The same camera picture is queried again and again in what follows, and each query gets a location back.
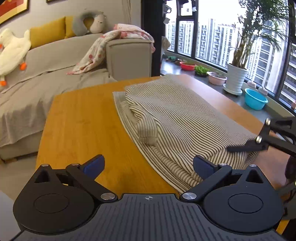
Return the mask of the striped knit garment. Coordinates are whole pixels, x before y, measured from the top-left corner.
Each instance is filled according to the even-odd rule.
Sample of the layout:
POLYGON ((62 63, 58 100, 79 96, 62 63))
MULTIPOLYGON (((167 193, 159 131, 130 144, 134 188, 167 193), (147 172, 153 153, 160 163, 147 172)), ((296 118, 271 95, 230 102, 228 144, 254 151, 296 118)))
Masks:
POLYGON ((220 113, 175 75, 127 86, 113 93, 118 116, 151 167, 182 193, 201 182, 193 159, 234 169, 252 164, 257 152, 229 152, 255 135, 220 113))

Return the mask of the blue plastic basin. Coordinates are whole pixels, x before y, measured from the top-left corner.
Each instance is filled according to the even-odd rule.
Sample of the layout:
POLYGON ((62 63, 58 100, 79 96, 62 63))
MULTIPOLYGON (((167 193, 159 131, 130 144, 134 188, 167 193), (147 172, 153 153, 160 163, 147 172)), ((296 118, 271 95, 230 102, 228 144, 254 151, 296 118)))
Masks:
POLYGON ((259 92, 246 88, 245 90, 245 104, 254 110, 262 110, 268 103, 268 99, 259 92))

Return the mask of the pink plant pot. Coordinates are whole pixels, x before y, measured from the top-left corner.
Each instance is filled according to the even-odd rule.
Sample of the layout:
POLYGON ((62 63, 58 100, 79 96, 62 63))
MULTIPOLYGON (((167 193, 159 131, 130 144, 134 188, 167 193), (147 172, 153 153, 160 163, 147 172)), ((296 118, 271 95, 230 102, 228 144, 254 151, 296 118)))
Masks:
POLYGON ((207 72, 209 82, 213 85, 217 86, 223 86, 223 84, 226 82, 227 77, 223 74, 220 74, 218 72, 207 72))

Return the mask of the small green plant tray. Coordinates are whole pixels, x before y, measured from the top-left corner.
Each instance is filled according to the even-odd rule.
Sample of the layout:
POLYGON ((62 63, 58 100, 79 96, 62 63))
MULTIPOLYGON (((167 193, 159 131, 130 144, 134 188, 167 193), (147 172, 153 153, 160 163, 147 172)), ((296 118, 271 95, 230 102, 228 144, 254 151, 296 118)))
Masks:
POLYGON ((196 65, 195 66, 195 75, 197 75, 199 77, 207 77, 209 71, 210 70, 208 68, 203 67, 201 65, 196 65))

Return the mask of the grey sofa with cover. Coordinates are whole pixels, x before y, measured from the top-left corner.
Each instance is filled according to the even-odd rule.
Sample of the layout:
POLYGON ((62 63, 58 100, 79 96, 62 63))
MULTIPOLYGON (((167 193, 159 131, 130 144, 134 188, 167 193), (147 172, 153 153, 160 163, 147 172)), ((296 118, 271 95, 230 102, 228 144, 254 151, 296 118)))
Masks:
POLYGON ((107 43, 106 58, 79 75, 70 71, 85 56, 98 34, 72 37, 30 50, 27 68, 14 70, 1 88, 1 159, 37 152, 56 95, 94 85, 150 77, 150 43, 117 39, 107 43))

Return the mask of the red plastic basin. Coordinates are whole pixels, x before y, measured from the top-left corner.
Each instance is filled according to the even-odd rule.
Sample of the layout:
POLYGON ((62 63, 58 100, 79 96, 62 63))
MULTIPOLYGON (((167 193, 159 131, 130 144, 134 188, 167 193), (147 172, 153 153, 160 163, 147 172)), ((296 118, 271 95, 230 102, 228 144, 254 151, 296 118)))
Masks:
POLYGON ((180 67, 184 71, 194 71, 196 65, 193 64, 193 63, 186 62, 186 61, 181 61, 180 62, 180 67))

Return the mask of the palm plant in white pot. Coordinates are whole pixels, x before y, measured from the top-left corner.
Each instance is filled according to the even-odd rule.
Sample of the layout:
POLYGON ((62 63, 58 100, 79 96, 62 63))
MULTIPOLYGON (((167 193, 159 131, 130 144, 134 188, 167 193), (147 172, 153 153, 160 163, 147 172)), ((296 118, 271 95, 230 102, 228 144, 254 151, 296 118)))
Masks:
POLYGON ((287 1, 239 1, 239 5, 241 14, 234 25, 238 38, 223 88, 241 95, 246 82, 267 94, 280 77, 292 7, 287 1))

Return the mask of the white goose plush toy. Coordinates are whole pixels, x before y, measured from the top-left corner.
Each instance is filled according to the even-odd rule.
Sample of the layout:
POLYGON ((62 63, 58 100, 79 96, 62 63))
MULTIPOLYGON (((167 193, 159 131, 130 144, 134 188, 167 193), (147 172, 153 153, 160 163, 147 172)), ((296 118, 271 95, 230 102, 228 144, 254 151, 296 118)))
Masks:
POLYGON ((30 48, 30 30, 26 30, 22 38, 16 37, 10 29, 1 32, 1 88, 7 85, 5 76, 24 63, 30 48))

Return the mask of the long yellow back cushion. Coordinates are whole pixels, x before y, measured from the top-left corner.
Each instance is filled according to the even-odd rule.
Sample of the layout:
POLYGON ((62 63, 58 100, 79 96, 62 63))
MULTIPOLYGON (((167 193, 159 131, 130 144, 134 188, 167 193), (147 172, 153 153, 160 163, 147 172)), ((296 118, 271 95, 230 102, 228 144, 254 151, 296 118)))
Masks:
POLYGON ((66 35, 65 17, 30 29, 31 49, 63 40, 66 35))

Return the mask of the grey neck pillow plush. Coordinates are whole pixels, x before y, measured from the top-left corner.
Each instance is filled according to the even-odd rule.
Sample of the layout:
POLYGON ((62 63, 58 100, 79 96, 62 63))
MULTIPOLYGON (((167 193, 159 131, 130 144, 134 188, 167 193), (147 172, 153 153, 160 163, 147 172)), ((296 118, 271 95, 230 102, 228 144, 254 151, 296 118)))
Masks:
POLYGON ((72 31, 76 36, 102 33, 105 29, 106 16, 102 11, 87 11, 75 16, 72 31))

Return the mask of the right red framed picture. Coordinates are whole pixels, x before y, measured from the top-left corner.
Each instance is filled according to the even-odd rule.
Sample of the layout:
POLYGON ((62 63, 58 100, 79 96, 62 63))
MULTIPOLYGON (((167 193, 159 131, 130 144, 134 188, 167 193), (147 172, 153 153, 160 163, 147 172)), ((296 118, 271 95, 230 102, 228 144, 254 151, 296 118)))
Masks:
POLYGON ((1 1, 0 5, 0 24, 4 24, 8 20, 29 9, 29 0, 6 0, 1 1))

